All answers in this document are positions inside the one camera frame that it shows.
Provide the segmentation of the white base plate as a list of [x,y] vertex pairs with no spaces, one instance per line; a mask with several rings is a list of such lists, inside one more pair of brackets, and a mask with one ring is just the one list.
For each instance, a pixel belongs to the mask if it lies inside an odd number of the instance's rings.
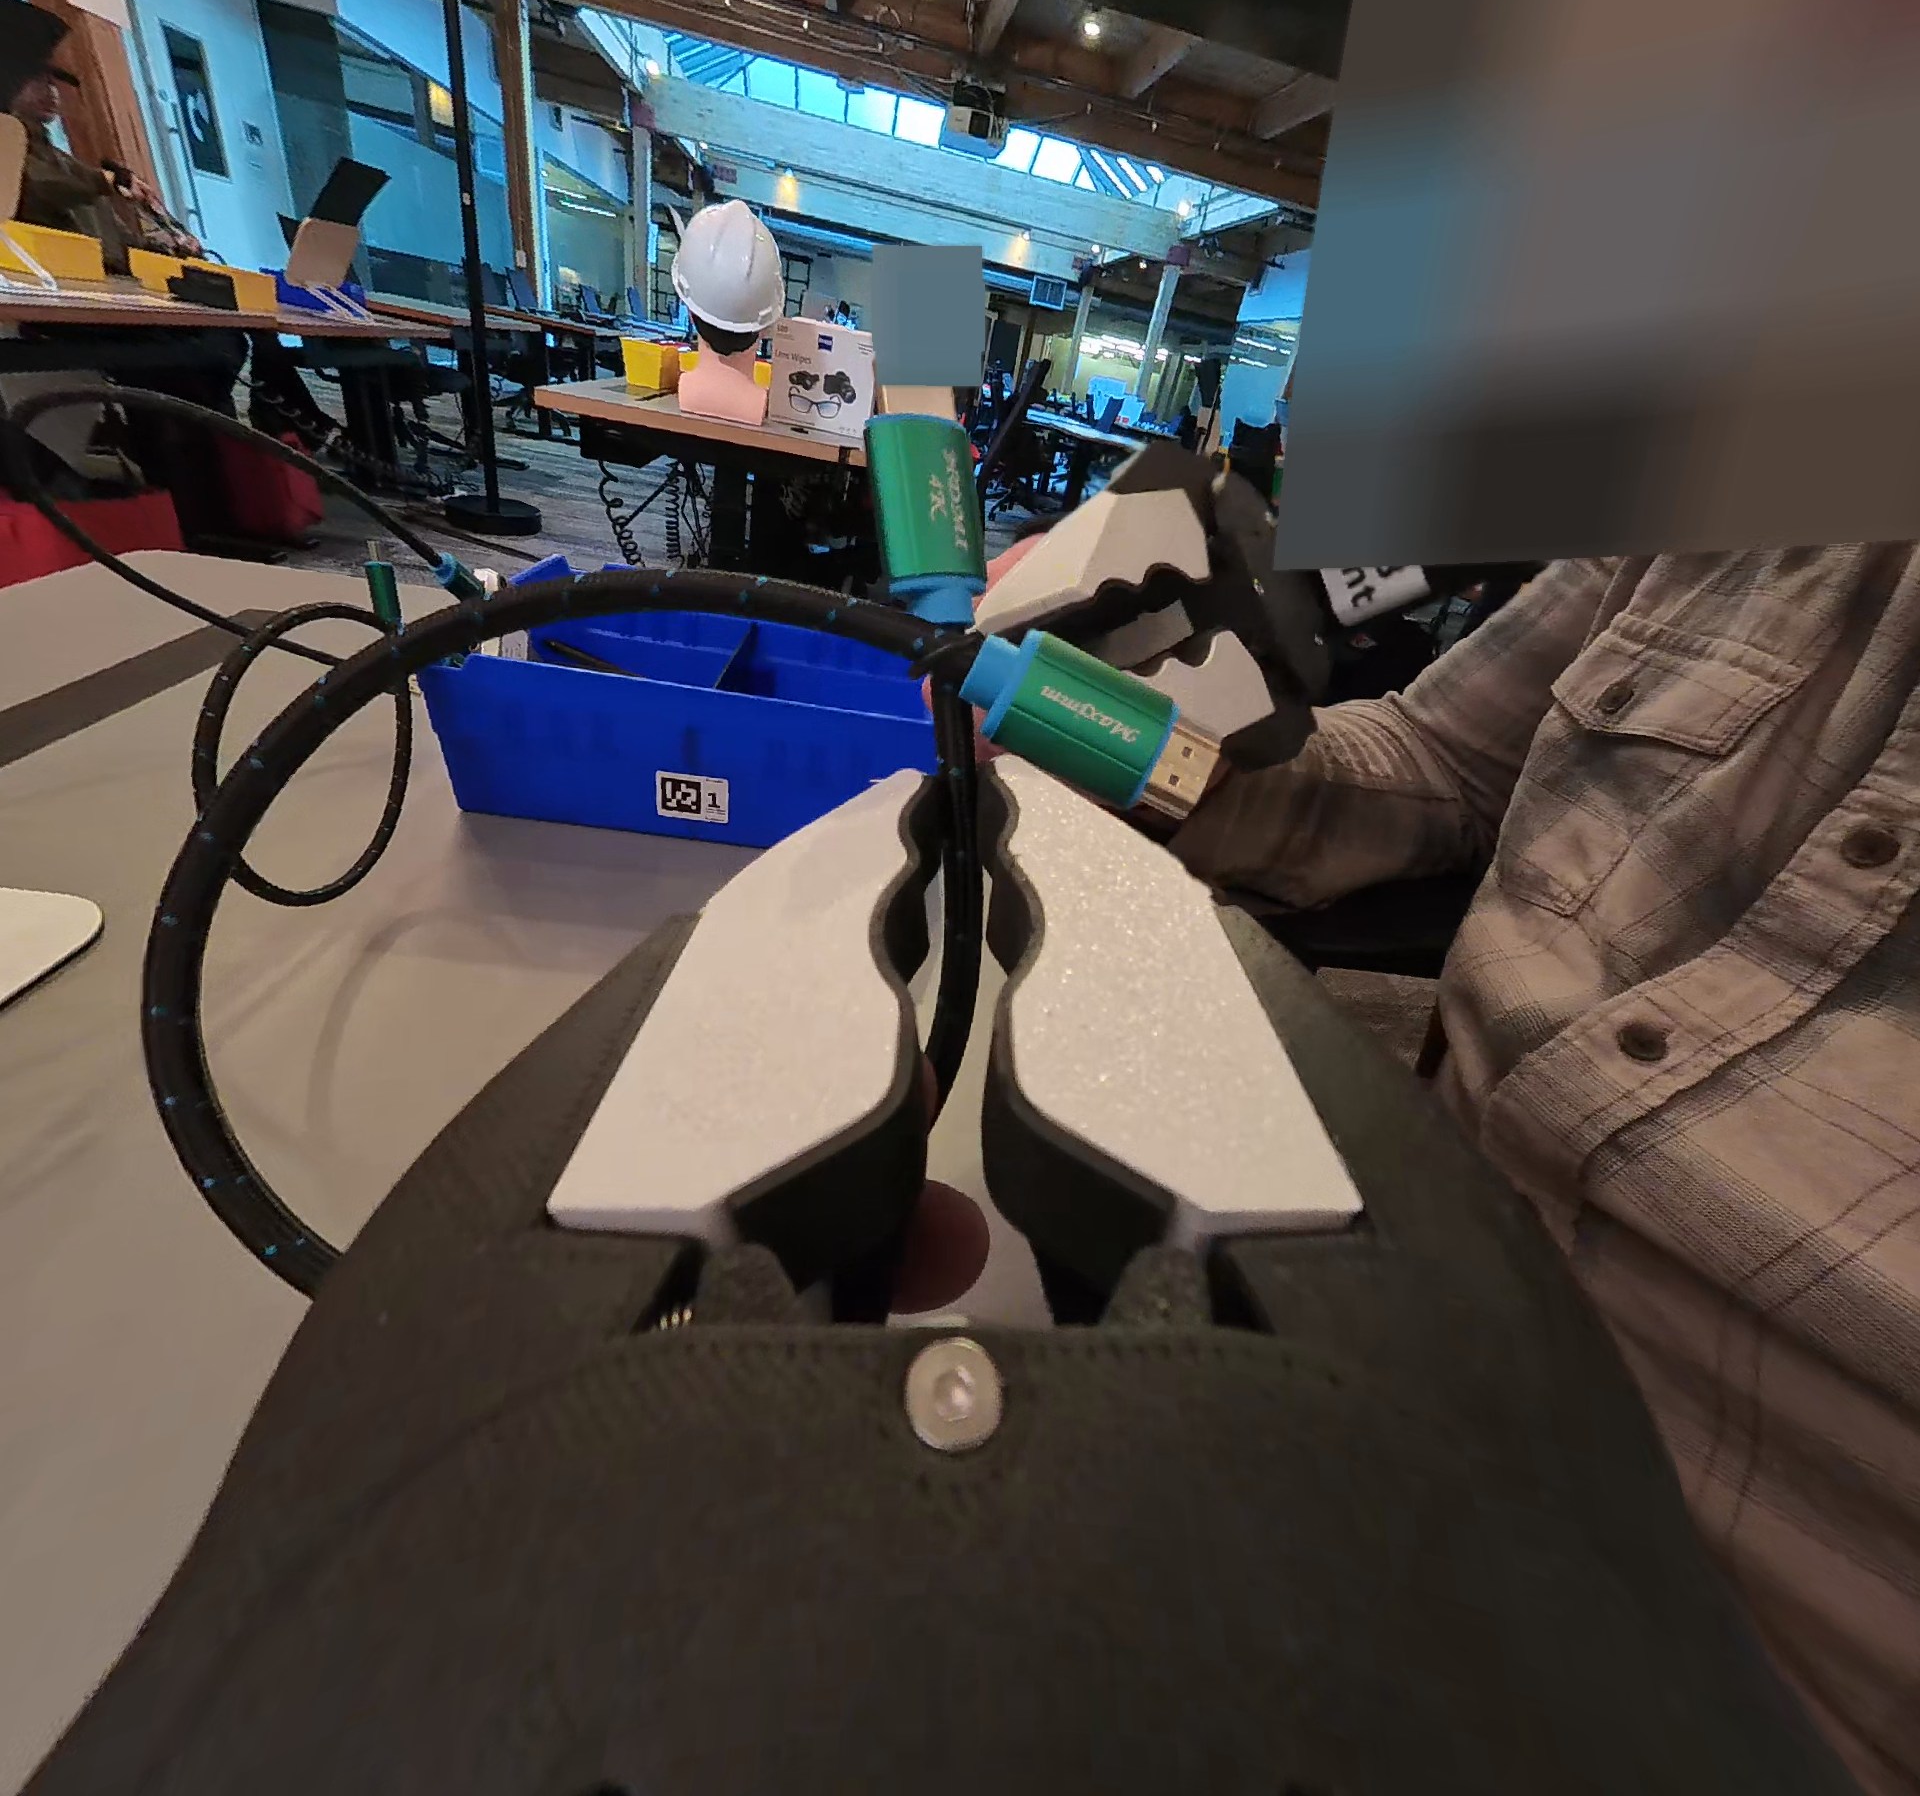
[[0,1005],[7,1010],[53,969],[83,956],[105,933],[105,910],[91,899],[62,890],[22,890],[6,885],[6,984]]

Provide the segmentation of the small yellow bin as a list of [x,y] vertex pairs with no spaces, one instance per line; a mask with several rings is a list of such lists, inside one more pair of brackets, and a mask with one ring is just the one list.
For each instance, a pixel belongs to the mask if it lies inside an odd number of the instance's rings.
[[169,300],[222,312],[281,312],[281,277],[271,270],[243,270],[155,248],[128,248],[128,267],[146,294],[162,294]]

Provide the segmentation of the white printed box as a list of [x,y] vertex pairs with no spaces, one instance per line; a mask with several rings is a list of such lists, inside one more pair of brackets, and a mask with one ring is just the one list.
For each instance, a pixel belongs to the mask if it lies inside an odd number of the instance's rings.
[[862,445],[875,410],[871,331],[779,315],[768,335],[765,425],[836,445]]

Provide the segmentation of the pink mannequin head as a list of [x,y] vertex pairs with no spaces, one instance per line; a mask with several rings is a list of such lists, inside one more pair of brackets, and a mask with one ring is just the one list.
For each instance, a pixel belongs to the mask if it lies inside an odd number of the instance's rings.
[[676,406],[684,415],[707,415],[739,426],[762,426],[768,384],[758,373],[762,331],[694,324],[694,365],[680,365]]

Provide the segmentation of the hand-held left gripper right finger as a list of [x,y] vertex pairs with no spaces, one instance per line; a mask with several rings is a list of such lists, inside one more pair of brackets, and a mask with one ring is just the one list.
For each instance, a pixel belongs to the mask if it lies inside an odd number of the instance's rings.
[[1050,1276],[1111,1299],[1143,1250],[1334,1233],[1363,1191],[1224,910],[1032,760],[981,788],[995,996],[982,1175]]

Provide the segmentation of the white hard hat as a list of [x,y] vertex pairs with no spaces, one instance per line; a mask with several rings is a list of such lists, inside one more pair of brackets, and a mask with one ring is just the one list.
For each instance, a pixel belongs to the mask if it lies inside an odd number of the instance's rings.
[[684,220],[675,290],[699,331],[772,331],[785,315],[779,243],[751,202],[707,202]]

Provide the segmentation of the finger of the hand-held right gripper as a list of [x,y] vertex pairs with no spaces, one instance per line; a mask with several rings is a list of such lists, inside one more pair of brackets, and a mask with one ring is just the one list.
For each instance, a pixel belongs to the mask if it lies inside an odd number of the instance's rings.
[[1050,631],[1105,591],[1120,591],[1130,608],[1154,572],[1191,583],[1208,575],[1207,517],[1186,494],[1099,494],[990,561],[975,631]]
[[1281,757],[1281,696],[1264,659],[1231,633],[1212,631],[1201,656],[1162,653],[1152,659],[1152,686],[1177,717],[1221,745],[1224,757]]

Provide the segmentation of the wooden desk black legs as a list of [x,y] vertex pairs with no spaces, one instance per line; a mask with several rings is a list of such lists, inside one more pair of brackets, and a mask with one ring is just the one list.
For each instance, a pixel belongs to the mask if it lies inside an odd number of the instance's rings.
[[618,378],[539,384],[535,406],[579,425],[605,498],[618,498],[618,468],[661,468],[612,517],[633,564],[707,564],[828,587],[875,575],[862,445],[684,415],[676,392],[638,392]]

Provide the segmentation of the red bin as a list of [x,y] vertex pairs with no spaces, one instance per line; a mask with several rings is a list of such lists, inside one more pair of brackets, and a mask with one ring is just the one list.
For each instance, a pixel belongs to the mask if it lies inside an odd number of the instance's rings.
[[[59,512],[111,556],[185,550],[182,517],[165,490],[59,499]],[[6,587],[35,583],[83,561],[91,552],[73,533],[45,523],[35,503],[6,494]]]
[[213,435],[213,456],[225,485],[225,528],[254,541],[305,545],[323,523],[323,485],[287,462],[295,445],[267,438],[263,445]]

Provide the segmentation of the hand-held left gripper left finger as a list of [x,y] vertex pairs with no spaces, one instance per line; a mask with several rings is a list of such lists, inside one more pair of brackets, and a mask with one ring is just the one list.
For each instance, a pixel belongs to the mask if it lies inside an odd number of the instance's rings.
[[925,1184],[911,979],[941,788],[894,770],[699,910],[553,1189],[591,1233],[762,1244],[795,1289],[893,1244]]

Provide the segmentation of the long wooden desk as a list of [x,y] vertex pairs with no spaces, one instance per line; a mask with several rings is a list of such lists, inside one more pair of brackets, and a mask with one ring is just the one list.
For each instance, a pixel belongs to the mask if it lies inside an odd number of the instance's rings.
[[451,315],[372,309],[366,319],[282,305],[276,315],[202,309],[171,294],[6,294],[6,406],[83,382],[156,391],[250,419],[323,459],[332,444],[355,490],[434,499],[398,456],[398,406],[457,392],[480,426],[468,328]]

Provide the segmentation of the person's right forearm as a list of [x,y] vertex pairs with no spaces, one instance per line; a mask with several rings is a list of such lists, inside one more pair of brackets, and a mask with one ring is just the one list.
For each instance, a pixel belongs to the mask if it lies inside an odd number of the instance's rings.
[[1316,710],[1289,764],[1224,768],[1168,849],[1212,890],[1278,910],[1488,864],[1553,681],[1622,564],[1547,564],[1403,690]]

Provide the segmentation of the black floor pole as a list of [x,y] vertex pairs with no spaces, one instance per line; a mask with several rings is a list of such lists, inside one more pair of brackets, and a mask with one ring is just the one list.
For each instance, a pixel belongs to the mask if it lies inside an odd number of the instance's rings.
[[486,300],[484,225],[475,202],[468,29],[465,29],[465,0],[440,0],[440,5],[445,5],[451,159],[461,186],[465,277],[468,277],[468,438],[484,476],[475,494],[451,494],[445,499],[445,512],[457,528],[484,538],[532,538],[539,533],[539,509],[523,498],[504,494],[496,476],[491,300]]

